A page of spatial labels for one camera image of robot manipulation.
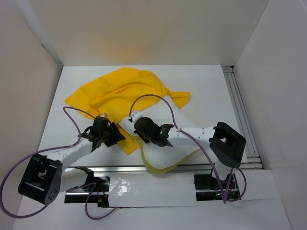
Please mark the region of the white pillow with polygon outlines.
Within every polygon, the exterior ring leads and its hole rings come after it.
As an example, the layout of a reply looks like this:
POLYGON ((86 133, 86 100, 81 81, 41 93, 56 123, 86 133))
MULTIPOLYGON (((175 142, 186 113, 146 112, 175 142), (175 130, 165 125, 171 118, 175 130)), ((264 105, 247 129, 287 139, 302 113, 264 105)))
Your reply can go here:
MULTIPOLYGON (((158 125, 173 124, 171 115, 171 111, 173 111, 178 127, 197 127, 178 109, 169 96, 165 96, 163 100, 159 99, 157 103, 146 109, 138 109, 138 111, 158 125)), ((137 150, 141 153, 143 164, 152 173, 166 173, 199 150, 197 146, 159 147, 153 143, 146 144, 139 136, 133 133, 133 124, 128 120, 127 116, 121 119, 118 124, 123 129, 123 132, 126 132, 125 138, 130 138, 133 144, 137 144, 137 150)))

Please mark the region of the yellow pillowcase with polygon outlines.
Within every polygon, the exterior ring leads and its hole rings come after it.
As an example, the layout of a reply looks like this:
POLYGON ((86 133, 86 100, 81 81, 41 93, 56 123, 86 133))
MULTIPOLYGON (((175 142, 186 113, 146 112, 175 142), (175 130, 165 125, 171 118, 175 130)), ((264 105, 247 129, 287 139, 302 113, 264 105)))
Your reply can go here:
POLYGON ((189 92, 170 91, 153 72, 123 67, 81 86, 65 103, 86 111, 87 118, 106 113, 118 124, 131 108, 141 111, 167 95, 177 108, 190 98, 189 92))

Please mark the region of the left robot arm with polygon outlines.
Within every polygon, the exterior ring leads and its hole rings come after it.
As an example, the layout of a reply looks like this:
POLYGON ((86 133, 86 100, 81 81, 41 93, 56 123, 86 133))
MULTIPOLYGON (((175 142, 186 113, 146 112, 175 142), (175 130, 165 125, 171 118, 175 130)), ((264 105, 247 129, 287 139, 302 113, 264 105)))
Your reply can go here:
POLYGON ((48 206, 59 193, 72 187, 90 191, 95 181, 93 171, 83 166, 72 170, 68 168, 101 145, 111 147, 123 140, 125 137, 113 122, 89 126, 79 135, 77 144, 32 156, 18 186, 18 193, 48 206))

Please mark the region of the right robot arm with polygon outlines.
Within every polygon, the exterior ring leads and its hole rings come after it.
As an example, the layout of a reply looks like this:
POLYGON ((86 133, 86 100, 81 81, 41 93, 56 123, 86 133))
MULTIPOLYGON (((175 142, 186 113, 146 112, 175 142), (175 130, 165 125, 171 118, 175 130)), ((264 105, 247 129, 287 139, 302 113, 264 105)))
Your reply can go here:
POLYGON ((134 124, 134 133, 145 143, 159 147, 197 146, 200 149, 210 148, 217 157, 215 170, 209 177, 215 188, 225 184, 232 169, 238 169, 246 145, 246 139, 224 122, 209 128, 176 128, 165 124, 158 126, 147 117, 134 124))

